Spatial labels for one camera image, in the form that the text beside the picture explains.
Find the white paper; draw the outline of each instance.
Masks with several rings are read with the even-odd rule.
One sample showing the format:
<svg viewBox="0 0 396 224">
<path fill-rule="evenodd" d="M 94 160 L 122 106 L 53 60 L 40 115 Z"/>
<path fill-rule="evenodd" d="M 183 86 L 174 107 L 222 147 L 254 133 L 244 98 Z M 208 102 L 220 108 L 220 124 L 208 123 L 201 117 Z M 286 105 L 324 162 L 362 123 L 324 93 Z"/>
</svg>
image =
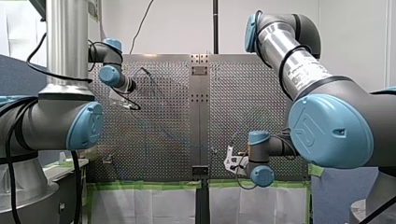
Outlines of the white paper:
<svg viewBox="0 0 396 224">
<path fill-rule="evenodd" d="M 305 224 L 307 189 L 210 189 L 211 222 L 216 224 Z"/>
<path fill-rule="evenodd" d="M 194 224 L 195 189 L 98 190 L 92 195 L 92 223 Z"/>
</svg>

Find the green tape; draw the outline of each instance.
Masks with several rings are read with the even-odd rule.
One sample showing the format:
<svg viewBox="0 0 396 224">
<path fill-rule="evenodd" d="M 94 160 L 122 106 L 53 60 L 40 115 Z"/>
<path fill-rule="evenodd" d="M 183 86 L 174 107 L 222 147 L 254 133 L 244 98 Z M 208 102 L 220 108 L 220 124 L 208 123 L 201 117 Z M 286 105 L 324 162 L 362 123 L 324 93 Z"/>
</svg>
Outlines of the green tape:
<svg viewBox="0 0 396 224">
<path fill-rule="evenodd" d="M 308 173 L 310 175 L 315 175 L 315 176 L 321 177 L 321 175 L 323 174 L 323 171 L 324 171 L 323 167 L 316 166 L 314 164 L 308 165 Z"/>
<path fill-rule="evenodd" d="M 240 180 L 243 186 L 251 187 L 254 184 L 249 180 Z M 286 189 L 304 189 L 309 188 L 309 181 L 275 181 L 270 187 Z M 210 180 L 210 188 L 234 188 L 239 187 L 236 180 Z"/>
<path fill-rule="evenodd" d="M 199 189 L 199 181 L 181 182 L 145 182 L 145 181 L 116 181 L 110 183 L 93 183 L 88 185 L 88 189 L 93 190 L 119 190 L 119 189 L 155 189 L 155 190 L 175 190 L 175 189 Z"/>
</svg>

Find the white wall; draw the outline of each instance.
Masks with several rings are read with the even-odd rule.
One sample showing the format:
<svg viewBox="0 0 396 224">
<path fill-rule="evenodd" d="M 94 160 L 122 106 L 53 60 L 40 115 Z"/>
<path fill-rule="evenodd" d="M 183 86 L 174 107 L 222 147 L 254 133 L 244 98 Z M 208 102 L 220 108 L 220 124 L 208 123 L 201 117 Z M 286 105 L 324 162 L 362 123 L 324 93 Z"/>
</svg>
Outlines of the white wall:
<svg viewBox="0 0 396 224">
<path fill-rule="evenodd" d="M 129 52 L 149 0 L 102 0 L 107 37 Z M 301 13 L 318 24 L 318 0 L 219 0 L 219 53 L 245 53 L 248 17 L 265 13 Z M 134 53 L 213 52 L 212 0 L 156 0 L 136 39 Z"/>
<path fill-rule="evenodd" d="M 258 9 L 268 14 L 303 14 L 317 26 L 319 0 L 219 0 L 219 52 L 245 52 L 248 17 Z"/>
<path fill-rule="evenodd" d="M 389 1 L 320 0 L 321 62 L 367 91 L 388 85 Z"/>
<path fill-rule="evenodd" d="M 98 41 L 99 24 L 90 15 L 87 16 L 88 38 Z M 46 23 L 40 19 L 29 1 L 0 1 L 0 54 L 25 61 L 46 32 Z M 45 41 L 32 63 L 46 66 L 46 50 Z"/>
</svg>

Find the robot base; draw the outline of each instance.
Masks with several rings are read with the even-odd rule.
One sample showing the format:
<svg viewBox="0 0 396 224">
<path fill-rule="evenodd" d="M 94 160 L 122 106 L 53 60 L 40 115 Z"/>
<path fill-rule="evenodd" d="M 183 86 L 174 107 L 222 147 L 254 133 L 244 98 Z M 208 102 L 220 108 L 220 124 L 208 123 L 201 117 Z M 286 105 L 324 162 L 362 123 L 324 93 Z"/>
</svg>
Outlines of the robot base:
<svg viewBox="0 0 396 224">
<path fill-rule="evenodd" d="M 45 195 L 28 200 L 18 206 L 18 214 L 23 224 L 58 224 L 60 219 L 58 185 L 51 183 Z M 1 223 L 12 224 L 11 209 L 1 209 Z"/>
</svg>

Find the robotic arm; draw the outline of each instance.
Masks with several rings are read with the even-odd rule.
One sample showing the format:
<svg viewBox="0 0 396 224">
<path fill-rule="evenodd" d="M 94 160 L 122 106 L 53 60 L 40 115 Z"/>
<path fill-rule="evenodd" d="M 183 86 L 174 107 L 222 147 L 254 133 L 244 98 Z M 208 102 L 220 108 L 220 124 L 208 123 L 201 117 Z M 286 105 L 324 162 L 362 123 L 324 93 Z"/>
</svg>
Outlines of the robotic arm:
<svg viewBox="0 0 396 224">
<path fill-rule="evenodd" d="M 352 205 L 351 223 L 368 223 L 379 214 L 373 223 L 393 223 L 396 89 L 369 93 L 348 77 L 332 75 L 317 61 L 318 30 L 302 15 L 265 15 L 258 11 L 248 19 L 245 47 L 274 69 L 292 107 L 286 150 L 280 150 L 279 142 L 274 142 L 269 133 L 251 132 L 248 159 L 241 159 L 242 165 L 238 166 L 244 169 L 240 174 L 267 187 L 274 180 L 267 166 L 268 156 L 284 155 L 294 149 L 321 167 L 376 166 L 379 175 L 375 185 L 365 203 Z"/>
<path fill-rule="evenodd" d="M 37 151 L 70 150 L 77 155 L 76 150 L 96 145 L 104 112 L 88 86 L 92 82 L 88 62 L 104 65 L 99 79 L 112 90 L 128 93 L 136 87 L 121 71 L 120 41 L 88 45 L 87 11 L 87 1 L 47 1 L 47 70 L 28 62 L 48 76 L 47 86 L 38 97 L 0 97 L 0 219 L 4 223 L 59 223 L 58 187 L 48 183 Z"/>
</svg>

